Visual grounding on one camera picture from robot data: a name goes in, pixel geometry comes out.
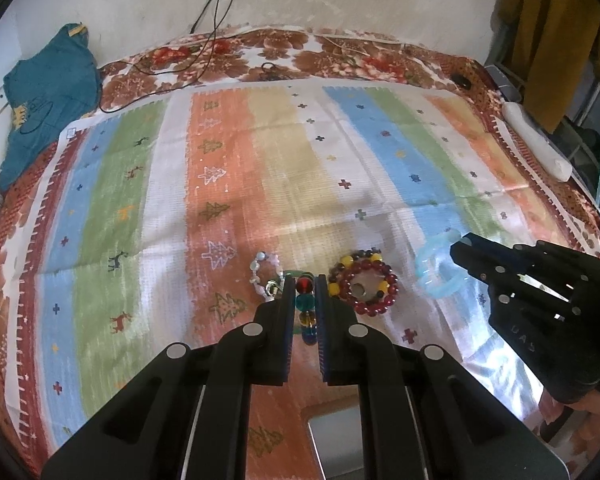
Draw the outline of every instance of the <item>colorful striped cloth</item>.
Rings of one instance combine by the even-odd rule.
[[[446,90],[342,79],[187,88],[76,121],[3,249],[4,398],[32,466],[169,343],[250,321],[257,251],[318,274],[381,248],[401,292],[361,321],[443,346],[533,424],[542,387],[488,326],[486,286],[433,300],[414,285],[414,254],[449,229],[600,254],[523,149]],[[248,478],[319,478],[308,417],[352,394],[321,383],[296,336],[288,385],[254,388]]]

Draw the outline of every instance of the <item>hand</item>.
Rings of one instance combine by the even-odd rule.
[[[567,404],[569,408],[581,412],[589,412],[587,418],[573,433],[571,442],[574,451],[587,451],[587,458],[591,460],[600,450],[600,392],[591,390],[587,395],[574,404]],[[565,405],[552,398],[547,390],[542,392],[538,408],[547,424],[556,420]]]

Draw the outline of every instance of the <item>bed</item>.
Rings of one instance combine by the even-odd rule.
[[[542,386],[488,326],[484,284],[440,300],[414,284],[414,255],[449,229],[600,257],[592,201],[538,164],[478,63],[366,32],[235,27],[102,77],[100,109],[0,212],[0,430],[33,474],[167,344],[251,320],[259,251],[319,274],[381,249],[401,290],[361,321],[443,346],[538,424]],[[295,335],[288,384],[254,388],[247,478],[321,478],[308,417],[355,394],[322,384]]]

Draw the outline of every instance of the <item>blue towel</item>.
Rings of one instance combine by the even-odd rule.
[[[67,124],[100,101],[100,74],[88,41],[86,27],[69,23],[39,53],[19,61],[4,77],[14,124],[0,167],[0,190],[6,190],[40,152],[58,140]]]

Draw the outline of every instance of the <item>red bead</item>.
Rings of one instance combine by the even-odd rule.
[[[310,294],[314,290],[314,282],[310,278],[302,276],[296,282],[296,290],[298,294]]]

